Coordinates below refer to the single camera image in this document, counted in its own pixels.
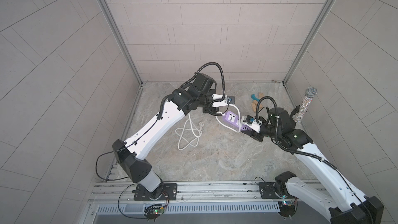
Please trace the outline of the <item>purple power strip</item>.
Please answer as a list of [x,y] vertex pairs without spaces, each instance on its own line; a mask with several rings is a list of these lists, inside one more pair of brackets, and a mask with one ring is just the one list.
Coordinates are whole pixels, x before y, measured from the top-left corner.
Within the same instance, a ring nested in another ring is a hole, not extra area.
[[249,131],[251,130],[250,127],[248,127],[245,124],[242,124],[240,122],[240,118],[237,114],[233,113],[232,111],[227,111],[226,113],[222,114],[222,120],[228,124],[228,127],[234,127],[235,130],[237,128],[240,128],[240,131]]

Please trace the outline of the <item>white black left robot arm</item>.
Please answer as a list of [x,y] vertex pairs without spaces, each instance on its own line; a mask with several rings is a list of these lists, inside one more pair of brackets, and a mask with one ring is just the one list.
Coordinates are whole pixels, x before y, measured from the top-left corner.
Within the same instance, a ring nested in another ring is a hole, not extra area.
[[212,65],[223,71],[217,62],[202,65],[193,77],[162,99],[159,112],[135,135],[125,141],[116,140],[112,145],[111,154],[117,163],[132,182],[145,188],[153,200],[161,196],[164,185],[146,160],[157,141],[174,124],[198,108],[202,108],[205,114],[220,116],[214,104],[226,99],[226,89],[222,88],[221,97],[215,97],[215,80],[202,73],[203,69]]

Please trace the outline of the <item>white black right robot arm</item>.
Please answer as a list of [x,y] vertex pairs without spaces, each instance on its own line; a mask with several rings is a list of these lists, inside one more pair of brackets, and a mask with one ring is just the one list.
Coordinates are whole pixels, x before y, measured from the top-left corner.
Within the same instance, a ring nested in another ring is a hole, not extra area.
[[244,116],[241,123],[252,129],[249,136],[259,140],[264,137],[281,150],[296,156],[316,176],[325,187],[327,195],[307,186],[292,172],[284,172],[275,178],[275,192],[280,198],[293,196],[316,210],[332,224],[379,224],[384,205],[377,197],[368,197],[354,186],[338,168],[320,151],[313,139],[295,126],[304,117],[311,98],[305,99],[291,113],[278,107],[270,96],[260,101],[270,100],[273,108],[267,117],[260,116],[261,104],[256,105],[255,116]]

